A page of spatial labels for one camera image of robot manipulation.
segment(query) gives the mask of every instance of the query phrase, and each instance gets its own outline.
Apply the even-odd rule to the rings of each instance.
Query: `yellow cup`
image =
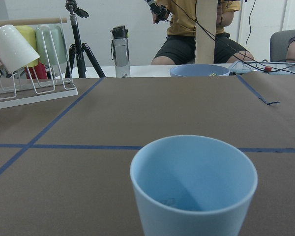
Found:
[[[30,26],[16,26],[15,27],[21,35],[27,40],[27,42],[37,51],[36,32]],[[38,65],[38,59],[28,64],[28,67],[34,67]]]

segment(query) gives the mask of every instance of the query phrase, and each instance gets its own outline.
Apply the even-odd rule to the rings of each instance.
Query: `blue tape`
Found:
[[[100,150],[140,150],[142,146],[109,146],[109,145],[46,145],[35,144],[31,148],[55,149],[100,149]]]
[[[26,144],[0,144],[0,148],[23,148]]]
[[[9,159],[3,166],[0,167],[0,175],[8,169],[17,159],[22,156],[34,143],[37,142],[51,127],[54,126],[65,114],[67,114],[79,101],[81,101],[88,93],[90,93],[104,78],[99,79],[92,87],[76,99],[69,107],[67,107],[59,116],[50,122],[37,136],[35,136],[28,144],[24,145],[11,159]]]
[[[248,84],[240,75],[237,75],[237,78],[254,94],[256,95],[261,101],[263,101],[264,103],[266,103],[267,105],[271,106],[272,104],[278,104],[281,103],[279,101],[276,102],[267,102],[266,99],[259,94],[253,87],[250,86],[250,84]]]

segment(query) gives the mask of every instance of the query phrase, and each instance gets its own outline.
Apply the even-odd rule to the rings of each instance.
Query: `blue tape line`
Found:
[[[281,103],[279,101],[276,102],[267,102],[266,99],[259,94],[253,87],[250,86],[250,84],[248,84],[240,75],[237,75],[237,78],[254,94],[256,95],[261,101],[263,101],[264,103],[266,103],[267,105],[271,106],[272,104],[278,104]]]
[[[0,144],[0,148],[23,148],[26,144]]]
[[[238,148],[242,152],[295,153],[295,148]]]
[[[30,147],[23,144],[0,144],[0,148],[49,148],[49,149],[99,149],[99,150],[140,150],[143,146],[111,146],[111,145],[54,145],[33,144]],[[295,148],[253,148],[239,147],[243,152],[283,152],[295,153]]]
[[[46,145],[35,144],[31,148],[56,148],[56,149],[100,149],[100,150],[140,150],[142,146],[109,146],[109,145]]]
[[[81,101],[88,93],[90,93],[104,78],[99,79],[92,87],[83,93],[77,100],[75,100],[67,109],[65,109],[59,116],[51,121],[37,136],[35,136],[28,144],[22,147],[11,159],[9,159],[3,166],[0,167],[0,175],[8,169],[23,153],[25,153],[34,143],[37,142],[51,127],[54,126],[65,114],[67,114],[79,101]]]

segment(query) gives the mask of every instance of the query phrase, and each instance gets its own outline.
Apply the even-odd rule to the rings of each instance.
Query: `light blue cup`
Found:
[[[243,152],[194,135],[144,146],[130,176],[145,236],[237,236],[258,183]]]
[[[172,77],[209,76],[212,73],[215,73],[216,76],[230,74],[228,68],[211,64],[178,65],[172,67],[169,72]]]

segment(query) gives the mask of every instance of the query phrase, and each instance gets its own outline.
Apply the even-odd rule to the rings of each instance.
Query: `blue bowl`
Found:
[[[178,65],[170,69],[170,75],[172,77],[209,76],[212,73],[216,73],[217,76],[229,75],[230,70],[219,65],[211,64]]]

